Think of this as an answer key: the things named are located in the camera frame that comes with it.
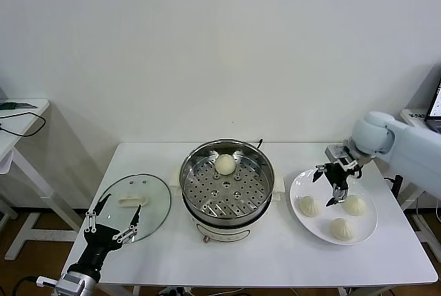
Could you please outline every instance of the white plate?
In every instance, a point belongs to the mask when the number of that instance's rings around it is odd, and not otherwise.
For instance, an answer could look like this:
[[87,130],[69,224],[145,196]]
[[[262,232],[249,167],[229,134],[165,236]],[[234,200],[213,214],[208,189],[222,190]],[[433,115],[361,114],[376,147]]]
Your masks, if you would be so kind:
[[[294,179],[289,192],[292,208],[302,225],[320,239],[334,244],[349,246],[369,239],[377,228],[378,215],[377,209],[372,199],[366,194],[365,189],[355,178],[347,178],[349,186],[348,195],[360,195],[366,202],[367,212],[364,215],[358,217],[349,215],[342,208],[341,204],[326,207],[326,203],[332,198],[332,187],[325,175],[313,183],[312,176],[314,171],[315,170],[306,170],[299,174],[296,179]],[[320,215],[312,218],[302,213],[298,207],[298,200],[304,196],[312,196],[320,203],[322,206]],[[330,224],[331,221],[336,218],[344,218],[352,223],[355,229],[354,239],[348,242],[340,241],[331,234]]]

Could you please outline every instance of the white desk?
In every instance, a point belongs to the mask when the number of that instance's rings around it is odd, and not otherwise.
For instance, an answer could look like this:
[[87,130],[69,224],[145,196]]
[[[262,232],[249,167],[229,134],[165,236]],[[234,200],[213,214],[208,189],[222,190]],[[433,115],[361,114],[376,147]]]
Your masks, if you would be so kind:
[[[49,102],[45,99],[10,99],[8,101],[18,103],[27,102],[36,106],[37,108],[1,110],[0,116],[20,114],[23,112],[33,112],[34,114],[40,116],[49,107]],[[1,127],[4,129],[18,134],[25,134],[37,119],[39,118],[33,115],[25,115],[1,119],[0,123]],[[27,175],[27,177],[29,177],[29,179],[31,179],[31,181],[33,181],[34,184],[32,184],[32,188],[34,191],[74,230],[52,231],[32,229],[38,220],[39,214],[31,213],[6,253],[6,260],[15,260],[26,240],[73,241],[82,223],[82,219],[72,210],[71,207],[69,207],[65,200],[54,191],[54,189],[43,179],[43,177],[40,176],[37,170],[35,170],[34,167],[23,157],[23,155],[21,155],[20,152],[14,148],[19,139],[19,136],[14,136],[4,131],[0,131],[0,160],[12,152],[12,161],[24,172],[25,175]],[[11,212],[11,209],[8,210],[5,205],[6,204],[4,202],[0,202],[0,209],[6,213],[3,219],[15,219],[17,214],[14,214],[14,211]]]
[[[109,185],[133,173],[151,173],[168,183],[184,157],[196,146],[120,144],[91,207]],[[264,143],[261,149],[274,168],[285,176],[288,189],[298,173],[327,162],[326,146]],[[105,287],[110,284],[294,288],[383,286],[363,288],[354,293],[375,295],[388,289],[385,286],[437,281],[436,271],[373,162],[363,168],[360,181],[378,209],[378,228],[362,244],[338,246],[318,239],[289,212],[285,195],[281,201],[270,204],[258,229],[253,229],[246,239],[231,244],[204,244],[202,235],[190,221],[182,198],[174,196],[170,214],[157,232],[108,255],[100,283]],[[85,240],[79,233],[63,272],[78,260],[84,248]],[[114,294],[124,295],[124,291]]]

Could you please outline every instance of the power cord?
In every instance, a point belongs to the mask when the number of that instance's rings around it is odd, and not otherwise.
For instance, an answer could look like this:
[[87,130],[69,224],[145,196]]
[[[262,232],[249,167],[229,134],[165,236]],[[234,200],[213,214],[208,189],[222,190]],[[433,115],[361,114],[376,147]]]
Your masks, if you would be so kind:
[[4,132],[12,134],[14,136],[20,136],[22,138],[27,138],[28,136],[34,136],[35,134],[39,133],[40,130],[44,127],[44,125],[46,125],[46,119],[44,119],[43,117],[41,117],[41,116],[39,116],[37,114],[34,114],[33,112],[23,112],[21,114],[3,116],[3,117],[0,117],[0,119],[6,119],[6,118],[12,118],[12,117],[18,117],[18,116],[25,116],[25,115],[33,115],[33,116],[35,116],[37,118],[40,118],[43,121],[43,124],[36,131],[32,132],[31,134],[17,134],[17,133],[14,133],[12,131],[8,131],[7,129],[4,129],[1,126],[0,126],[0,131],[4,131]]
[[12,289],[12,296],[17,296],[17,290],[19,289],[20,285],[22,283],[24,283],[24,281],[29,281],[29,282],[37,282],[38,277],[34,277],[32,275],[29,275],[27,277],[22,277],[17,284],[15,285],[14,289]]
[[237,293],[238,291],[244,290],[245,288],[239,288],[236,290],[231,290],[231,291],[224,291],[222,293],[216,293],[216,294],[209,294],[207,296],[218,296],[218,295],[224,295],[224,294],[231,294],[231,293]]

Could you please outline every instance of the glass lid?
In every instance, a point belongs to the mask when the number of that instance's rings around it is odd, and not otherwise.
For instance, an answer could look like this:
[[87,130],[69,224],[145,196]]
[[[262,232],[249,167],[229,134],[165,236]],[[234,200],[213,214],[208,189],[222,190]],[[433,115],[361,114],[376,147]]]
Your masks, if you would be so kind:
[[138,233],[130,242],[142,240],[153,234],[166,219],[172,205],[168,186],[150,174],[124,177],[107,188],[99,201],[106,196],[108,199],[96,217],[96,222],[121,232],[129,228],[141,206]]

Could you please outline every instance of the perforated steamer tray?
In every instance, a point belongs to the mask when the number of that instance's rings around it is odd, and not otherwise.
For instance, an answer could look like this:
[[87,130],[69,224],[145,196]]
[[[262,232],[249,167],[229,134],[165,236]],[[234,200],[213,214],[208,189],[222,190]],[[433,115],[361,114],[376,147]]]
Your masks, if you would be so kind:
[[[214,168],[221,154],[230,154],[236,161],[234,173],[228,176]],[[255,218],[274,187],[268,159],[255,147],[237,140],[217,140],[195,149],[183,163],[180,179],[191,211],[206,222],[221,225]]]

